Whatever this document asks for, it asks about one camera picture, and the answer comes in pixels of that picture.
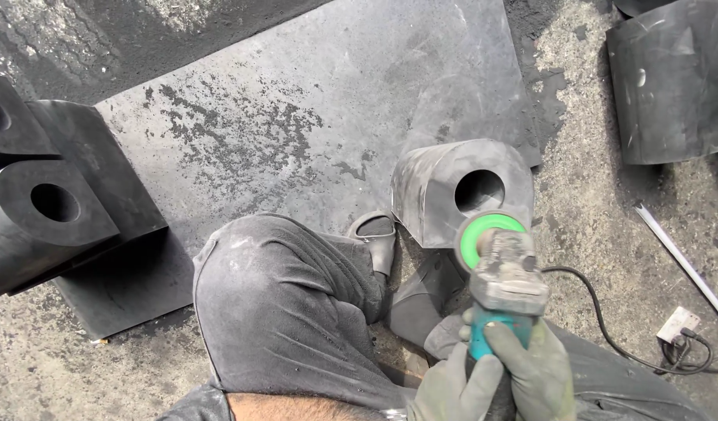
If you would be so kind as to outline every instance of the angle grinder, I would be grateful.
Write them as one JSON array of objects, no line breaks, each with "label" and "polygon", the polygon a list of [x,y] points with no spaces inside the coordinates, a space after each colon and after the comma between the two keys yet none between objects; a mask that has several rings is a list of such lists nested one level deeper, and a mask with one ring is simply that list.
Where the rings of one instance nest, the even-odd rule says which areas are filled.
[{"label": "angle grinder", "polygon": [[[536,266],[535,243],[513,215],[501,210],[486,211],[468,218],[457,230],[455,255],[470,271],[473,322],[466,370],[468,376],[481,357],[492,354],[484,337],[490,321],[507,325],[528,348],[537,317],[543,315],[549,297],[548,285]],[[496,391],[487,419],[513,419],[511,378],[506,375]]]}]

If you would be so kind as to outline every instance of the glove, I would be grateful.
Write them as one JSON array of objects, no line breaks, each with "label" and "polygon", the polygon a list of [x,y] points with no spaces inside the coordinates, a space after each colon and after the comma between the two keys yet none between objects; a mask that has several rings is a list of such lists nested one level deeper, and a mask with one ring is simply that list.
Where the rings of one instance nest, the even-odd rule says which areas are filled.
[{"label": "glove", "polygon": [[[470,340],[473,309],[463,313],[460,337]],[[484,336],[512,374],[512,395],[519,419],[572,421],[577,418],[569,356],[546,322],[538,318],[524,349],[514,333],[499,322],[487,323]]]},{"label": "glove", "polygon": [[494,355],[476,362],[466,381],[468,347],[462,342],[447,361],[429,368],[416,399],[408,406],[410,421],[482,421],[491,405],[504,368]]}]

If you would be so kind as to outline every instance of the metal rod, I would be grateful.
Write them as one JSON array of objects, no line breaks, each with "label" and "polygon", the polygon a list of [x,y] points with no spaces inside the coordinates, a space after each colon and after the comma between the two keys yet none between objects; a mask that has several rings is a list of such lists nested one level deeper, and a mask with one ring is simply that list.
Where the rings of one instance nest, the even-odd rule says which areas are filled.
[{"label": "metal rod", "polygon": [[642,219],[644,219],[644,222],[647,224],[647,226],[650,227],[650,229],[655,233],[655,235],[657,235],[657,237],[660,239],[660,242],[663,243],[665,248],[668,249],[669,252],[671,252],[673,257],[678,261],[683,270],[686,271],[691,280],[694,281],[696,286],[699,287],[701,293],[704,294],[704,296],[709,300],[710,303],[712,303],[712,307],[714,307],[718,313],[717,296],[714,292],[712,292],[711,289],[709,289],[707,283],[704,282],[704,279],[701,279],[701,276],[696,273],[689,261],[686,260],[685,257],[683,257],[683,254],[678,249],[678,247],[673,244],[671,237],[669,237],[668,234],[665,234],[665,231],[663,231],[663,228],[660,226],[660,224],[658,224],[655,218],[653,218],[652,214],[650,214],[650,211],[647,210],[647,208],[644,207],[642,204],[635,205],[634,210],[637,211],[637,214],[639,214]]}]

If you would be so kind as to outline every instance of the dirty floor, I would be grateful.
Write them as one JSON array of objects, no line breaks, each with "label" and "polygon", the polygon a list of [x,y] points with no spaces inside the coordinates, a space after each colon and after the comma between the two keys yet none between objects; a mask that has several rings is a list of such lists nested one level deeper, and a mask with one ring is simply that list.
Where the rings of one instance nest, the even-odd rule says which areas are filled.
[{"label": "dirty floor", "polygon": [[[608,329],[640,357],[659,360],[654,334],[676,306],[701,317],[699,330],[718,351],[715,312],[631,208],[644,200],[718,295],[718,154],[665,166],[622,166],[603,44],[604,32],[618,19],[609,10],[599,2],[564,0],[544,15],[537,33],[513,28],[520,31],[521,65],[536,75],[526,74],[533,98],[552,101],[542,93],[554,90],[565,104],[547,104],[560,111],[544,117],[544,130],[559,130],[544,146],[544,164],[535,173],[533,232],[541,264],[586,273]],[[424,253],[407,234],[400,241],[395,282],[410,275]],[[553,291],[548,318],[607,346],[579,281],[548,275],[547,282]],[[403,345],[382,326],[373,329],[378,349],[386,350],[380,358],[402,365],[409,355]],[[52,285],[0,298],[0,421],[152,419],[207,372],[190,308],[118,334],[109,344],[91,345]],[[718,375],[668,381],[718,418]]]}]

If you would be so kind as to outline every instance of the black power cord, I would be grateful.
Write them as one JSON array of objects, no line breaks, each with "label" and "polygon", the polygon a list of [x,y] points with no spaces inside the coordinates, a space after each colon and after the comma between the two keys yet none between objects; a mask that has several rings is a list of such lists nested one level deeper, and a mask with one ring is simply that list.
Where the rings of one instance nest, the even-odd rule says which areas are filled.
[{"label": "black power cord", "polygon": [[[715,358],[715,354],[712,351],[712,347],[709,345],[709,342],[705,338],[702,338],[699,334],[697,334],[693,330],[686,329],[686,328],[683,328],[681,330],[681,334],[686,337],[686,344],[684,345],[684,348],[686,348],[686,349],[682,349],[682,351],[679,354],[673,355],[673,352],[671,350],[661,347],[663,350],[664,358],[671,364],[670,367],[656,366],[653,363],[649,363],[648,361],[644,361],[644,359],[636,357],[634,354],[623,349],[616,342],[614,342],[613,338],[611,338],[611,336],[608,334],[608,330],[606,329],[606,322],[603,320],[603,312],[600,310],[600,303],[598,302],[597,294],[595,293],[595,288],[593,288],[590,281],[588,281],[587,276],[585,276],[582,272],[578,271],[577,269],[574,269],[572,267],[567,267],[567,266],[551,266],[551,267],[545,267],[545,268],[541,269],[541,273],[549,273],[549,272],[568,272],[568,273],[575,275],[577,278],[579,278],[580,281],[582,281],[583,284],[585,284],[585,286],[588,288],[588,292],[590,293],[590,297],[593,300],[593,306],[595,307],[595,315],[597,317],[597,324],[600,327],[600,331],[602,332],[603,337],[606,338],[608,345],[611,345],[611,347],[613,347],[613,349],[615,349],[616,352],[621,354],[623,357],[633,359],[637,363],[644,364],[647,367],[653,368],[655,370],[655,374],[659,374],[659,375],[663,375],[663,374],[695,375],[695,374],[701,373],[701,372],[718,374],[718,368],[709,368],[712,365],[712,363],[714,363],[715,361],[718,361],[718,358]],[[683,358],[685,358],[686,355],[688,355],[689,352],[691,351],[691,341],[690,340],[696,340],[697,342],[704,345],[704,347],[707,349],[707,359],[704,360],[704,362],[699,366],[695,365],[695,364],[683,362]]]}]

